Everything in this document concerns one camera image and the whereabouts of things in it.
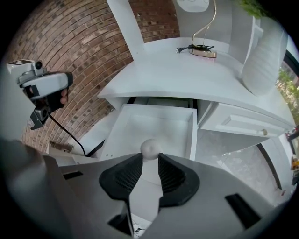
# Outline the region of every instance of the black cable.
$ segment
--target black cable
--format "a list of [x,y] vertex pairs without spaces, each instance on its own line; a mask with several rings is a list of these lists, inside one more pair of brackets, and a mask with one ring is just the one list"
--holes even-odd
[[196,45],[196,47],[195,47],[193,44],[191,44],[187,47],[177,48],[176,53],[181,53],[183,50],[186,50],[186,49],[198,49],[198,50],[201,50],[201,51],[210,51],[211,48],[214,48],[214,46],[209,47],[209,46],[206,46],[206,45]]
[[82,148],[82,150],[83,150],[83,153],[84,153],[84,156],[86,157],[86,153],[85,153],[85,150],[84,150],[84,148],[83,148],[83,146],[82,146],[82,144],[80,144],[80,142],[70,133],[70,132],[68,132],[61,124],[59,124],[57,121],[56,121],[56,119],[54,119],[51,115],[49,115],[49,117],[50,117],[50,119],[51,120],[53,120],[60,128],[62,128],[64,131],[66,131],[80,146],[81,146],[81,148]]

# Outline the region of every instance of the floor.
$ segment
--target floor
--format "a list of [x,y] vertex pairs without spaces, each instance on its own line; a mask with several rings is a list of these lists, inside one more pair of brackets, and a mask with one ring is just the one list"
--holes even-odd
[[231,173],[273,206],[290,198],[291,190],[278,189],[270,167],[257,146],[226,153],[224,147],[217,143],[217,132],[204,131],[202,134],[198,137],[195,161]]

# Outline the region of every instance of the white vase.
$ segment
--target white vase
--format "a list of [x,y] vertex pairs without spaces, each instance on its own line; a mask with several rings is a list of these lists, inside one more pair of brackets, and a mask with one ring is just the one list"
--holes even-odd
[[267,94],[278,77],[278,71],[285,56],[287,33],[271,18],[264,17],[263,36],[248,56],[242,70],[242,81],[256,96]]

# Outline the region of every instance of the lamp base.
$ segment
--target lamp base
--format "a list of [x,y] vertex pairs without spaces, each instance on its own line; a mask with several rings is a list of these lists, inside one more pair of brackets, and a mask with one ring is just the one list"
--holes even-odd
[[189,48],[189,52],[196,56],[202,56],[202,57],[208,57],[208,58],[216,58],[217,52],[216,51],[210,51],[210,50],[202,50],[197,48]]

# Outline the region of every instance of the white drawer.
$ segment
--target white drawer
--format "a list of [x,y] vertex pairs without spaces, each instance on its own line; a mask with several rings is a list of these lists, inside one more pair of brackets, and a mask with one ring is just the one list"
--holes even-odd
[[156,139],[165,154],[195,160],[196,109],[124,104],[105,139],[100,160],[140,152],[141,144]]
[[223,103],[215,103],[201,129],[263,137],[277,137],[289,126],[269,116]]

